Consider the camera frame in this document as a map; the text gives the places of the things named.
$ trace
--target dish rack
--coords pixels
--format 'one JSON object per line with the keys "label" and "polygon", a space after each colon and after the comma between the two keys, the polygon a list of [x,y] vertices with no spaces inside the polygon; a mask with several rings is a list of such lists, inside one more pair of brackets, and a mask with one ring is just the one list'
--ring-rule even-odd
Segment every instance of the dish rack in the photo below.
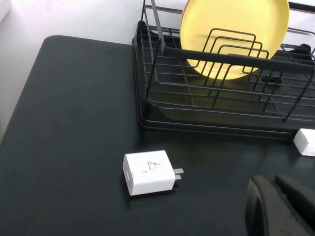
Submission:
{"label": "dish rack", "polygon": [[[290,3],[290,9],[315,12],[315,7],[297,3]],[[153,12],[154,24],[149,24],[148,10]],[[178,9],[158,7],[154,0],[150,5],[144,0],[132,41],[140,126],[285,140],[292,140],[300,128],[315,128],[315,49],[306,44],[282,44],[272,59],[263,59],[261,55],[267,58],[268,51],[254,34],[211,29],[208,39],[214,31],[236,33],[237,37],[229,39],[242,42],[242,35],[252,36],[246,40],[249,46],[242,47],[248,56],[184,50],[179,29],[161,26],[160,12],[182,14]],[[288,31],[315,36],[301,29]],[[197,73],[187,59],[215,62],[221,68],[223,64],[242,66],[246,76],[235,80],[209,78]]]}

